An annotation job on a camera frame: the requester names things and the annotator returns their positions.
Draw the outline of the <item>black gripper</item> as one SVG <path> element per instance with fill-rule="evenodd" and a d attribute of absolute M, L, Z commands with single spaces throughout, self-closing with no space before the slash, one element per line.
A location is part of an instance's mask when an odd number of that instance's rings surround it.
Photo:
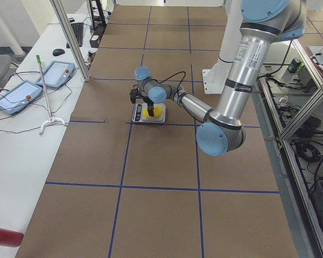
<path fill-rule="evenodd" d="M 143 101 L 148 105 L 148 115 L 149 117 L 153 117 L 154 116 L 154 102 L 149 99 L 148 96 L 143 96 L 142 97 Z"/>

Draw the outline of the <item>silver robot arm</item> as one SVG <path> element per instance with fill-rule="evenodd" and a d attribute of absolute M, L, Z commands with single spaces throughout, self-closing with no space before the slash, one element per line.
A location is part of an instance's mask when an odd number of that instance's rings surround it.
<path fill-rule="evenodd" d="M 147 67 L 135 70 L 137 83 L 130 91 L 131 102 L 142 99 L 151 116 L 154 115 L 154 105 L 171 99 L 202 122 L 196 141 L 200 149 L 210 156 L 223 155 L 244 143 L 245 130 L 240 118 L 270 45 L 304 35 L 307 2 L 242 1 L 240 13 L 242 38 L 216 108 L 187 93 L 179 85 L 158 82 L 151 77 Z"/>

